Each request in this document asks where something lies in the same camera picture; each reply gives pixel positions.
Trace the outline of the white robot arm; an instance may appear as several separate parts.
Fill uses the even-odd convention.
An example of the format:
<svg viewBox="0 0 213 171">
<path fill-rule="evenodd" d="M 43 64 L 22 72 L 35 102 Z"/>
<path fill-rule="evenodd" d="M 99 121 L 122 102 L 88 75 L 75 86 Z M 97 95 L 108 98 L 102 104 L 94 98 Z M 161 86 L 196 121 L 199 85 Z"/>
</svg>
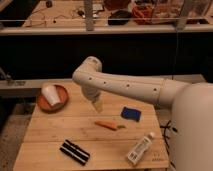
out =
<svg viewBox="0 0 213 171">
<path fill-rule="evenodd" d="M 170 109 L 169 171 L 213 171 L 213 83 L 107 74 L 94 56 L 72 79 L 92 102 L 106 91 Z"/>
</svg>

